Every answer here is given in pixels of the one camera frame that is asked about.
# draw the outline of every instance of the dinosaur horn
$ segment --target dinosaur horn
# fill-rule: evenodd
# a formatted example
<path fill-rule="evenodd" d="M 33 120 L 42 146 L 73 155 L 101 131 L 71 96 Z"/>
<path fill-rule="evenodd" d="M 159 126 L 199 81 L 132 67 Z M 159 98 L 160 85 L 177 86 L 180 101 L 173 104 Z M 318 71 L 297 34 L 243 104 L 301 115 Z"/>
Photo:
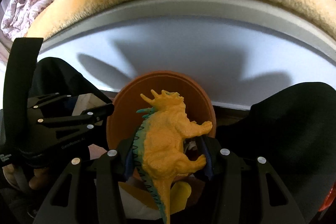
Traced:
<path fill-rule="evenodd" d="M 140 94 L 140 96 L 141 96 L 141 98 L 142 98 L 143 100 L 145 100 L 147 103 L 149 103 L 150 105 L 153 105 L 154 100 L 151 100 L 151 99 L 147 98 L 147 97 L 146 97 L 145 95 L 143 95 L 142 93 Z"/>
<path fill-rule="evenodd" d="M 155 90 L 151 90 L 151 93 L 154 95 L 154 98 L 159 98 L 159 95 L 155 92 Z"/>
<path fill-rule="evenodd" d="M 168 91 L 161 90 L 162 97 L 167 97 L 167 92 L 168 92 Z"/>

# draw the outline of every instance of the red object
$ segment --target red object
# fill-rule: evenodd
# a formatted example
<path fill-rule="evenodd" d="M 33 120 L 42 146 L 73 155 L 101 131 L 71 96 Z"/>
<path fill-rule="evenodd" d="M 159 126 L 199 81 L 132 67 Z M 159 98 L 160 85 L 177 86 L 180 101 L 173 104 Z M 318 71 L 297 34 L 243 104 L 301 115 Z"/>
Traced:
<path fill-rule="evenodd" d="M 336 198 L 336 182 L 335 182 L 334 186 L 331 188 L 327 197 L 325 198 L 325 200 L 323 202 L 323 205 L 319 209 L 319 212 L 322 212 L 323 210 L 329 208 L 330 205 L 332 205 L 335 198 Z"/>

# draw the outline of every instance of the yellow dinosaur toy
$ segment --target yellow dinosaur toy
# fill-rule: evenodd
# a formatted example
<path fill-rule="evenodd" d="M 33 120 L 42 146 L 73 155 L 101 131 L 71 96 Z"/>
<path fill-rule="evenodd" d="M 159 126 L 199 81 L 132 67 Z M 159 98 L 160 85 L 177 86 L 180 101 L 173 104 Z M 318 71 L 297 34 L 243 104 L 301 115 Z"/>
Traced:
<path fill-rule="evenodd" d="M 152 108 L 138 110 L 147 113 L 133 142 L 135 166 L 157 204 L 165 224 L 170 223 L 170 187 L 176 176 L 187 176 L 204 168 L 206 159 L 191 161 L 183 153 L 184 139 L 209 133 L 212 122 L 202 125 L 190 122 L 185 113 L 184 98 L 177 92 L 162 90 L 154 99 L 141 94 Z"/>

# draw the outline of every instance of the black fabric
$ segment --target black fabric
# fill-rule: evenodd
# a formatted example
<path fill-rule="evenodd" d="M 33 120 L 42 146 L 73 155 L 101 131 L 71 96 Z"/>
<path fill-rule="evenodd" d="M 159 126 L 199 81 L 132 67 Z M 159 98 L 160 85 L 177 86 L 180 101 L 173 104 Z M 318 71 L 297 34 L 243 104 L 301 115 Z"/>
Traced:
<path fill-rule="evenodd" d="M 47 57 L 40 60 L 36 65 L 29 97 L 56 92 L 59 92 L 61 95 L 72 96 L 93 93 L 105 103 L 111 103 L 111 100 L 104 93 L 86 80 L 83 75 L 67 62 L 60 58 Z M 101 138 L 97 138 L 94 144 L 108 150 L 105 132 L 106 120 L 104 120 L 100 128 L 104 132 L 100 134 Z"/>
<path fill-rule="evenodd" d="M 217 128 L 216 138 L 240 157 L 269 160 L 308 223 L 336 181 L 336 91 L 324 83 L 291 86 Z"/>

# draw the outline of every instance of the white wall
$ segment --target white wall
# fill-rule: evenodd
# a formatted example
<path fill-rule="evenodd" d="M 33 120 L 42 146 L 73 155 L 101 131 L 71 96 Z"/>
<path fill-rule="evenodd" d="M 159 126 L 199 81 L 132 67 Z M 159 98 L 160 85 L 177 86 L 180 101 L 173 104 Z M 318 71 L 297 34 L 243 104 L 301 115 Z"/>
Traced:
<path fill-rule="evenodd" d="M 39 59 L 62 58 L 105 90 L 118 91 L 149 71 L 182 72 L 196 80 L 214 104 L 247 109 L 296 83 L 321 81 L 336 88 L 335 64 L 307 47 L 248 23 L 152 18 L 75 38 Z"/>

